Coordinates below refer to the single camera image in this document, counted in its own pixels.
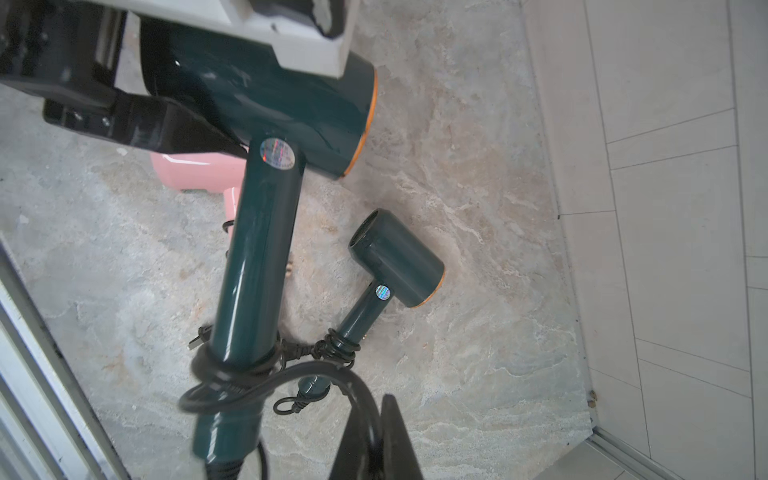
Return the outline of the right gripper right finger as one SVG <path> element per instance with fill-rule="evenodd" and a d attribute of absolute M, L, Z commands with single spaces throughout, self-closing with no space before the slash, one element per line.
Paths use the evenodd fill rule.
<path fill-rule="evenodd" d="M 382 472 L 386 480 L 423 480 L 414 448 L 394 395 L 382 400 Z"/>

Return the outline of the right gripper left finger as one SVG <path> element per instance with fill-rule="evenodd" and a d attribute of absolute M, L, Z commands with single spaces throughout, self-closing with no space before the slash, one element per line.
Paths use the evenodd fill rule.
<path fill-rule="evenodd" d="M 350 411 L 329 480 L 369 480 L 375 473 L 370 456 L 368 427 L 356 408 Z"/>

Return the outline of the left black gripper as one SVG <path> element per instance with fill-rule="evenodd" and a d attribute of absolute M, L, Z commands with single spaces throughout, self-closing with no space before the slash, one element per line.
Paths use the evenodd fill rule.
<path fill-rule="evenodd" d="M 48 99 L 44 121 L 80 135 L 161 154 L 246 158 L 240 141 L 175 100 L 118 95 L 126 19 L 86 1 L 3 1 L 1 83 Z M 113 104 L 109 114 L 83 109 Z"/>

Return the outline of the pink hair dryer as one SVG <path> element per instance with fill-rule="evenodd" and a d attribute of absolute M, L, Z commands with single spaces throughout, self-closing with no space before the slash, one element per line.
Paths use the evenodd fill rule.
<path fill-rule="evenodd" d="M 225 221 L 236 217 L 246 161 L 219 153 L 150 153 L 155 173 L 161 183 L 176 191 L 205 190 L 224 198 Z"/>

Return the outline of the green hair dryer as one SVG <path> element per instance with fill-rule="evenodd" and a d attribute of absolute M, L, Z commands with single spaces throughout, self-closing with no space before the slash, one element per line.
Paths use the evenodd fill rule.
<path fill-rule="evenodd" d="M 282 68 L 273 50 L 158 19 L 140 24 L 147 90 L 180 102 L 247 149 L 211 338 L 181 398 L 197 417 L 193 452 L 210 479 L 235 479 L 260 451 L 264 402 L 250 396 L 275 369 L 278 322 L 307 169 L 331 179 L 357 161 L 376 108 L 373 64 L 348 57 L 341 77 Z"/>
<path fill-rule="evenodd" d="M 354 364 L 361 342 L 390 301 L 408 308 L 426 303 L 439 289 L 445 264 L 391 211 L 372 212 L 352 236 L 349 251 L 371 283 L 337 329 L 308 352 L 344 367 Z"/>

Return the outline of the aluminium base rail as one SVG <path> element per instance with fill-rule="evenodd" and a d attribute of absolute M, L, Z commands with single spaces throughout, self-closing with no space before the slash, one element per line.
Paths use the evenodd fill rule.
<path fill-rule="evenodd" d="M 1 252 L 1 477 L 130 477 L 5 251 Z"/>

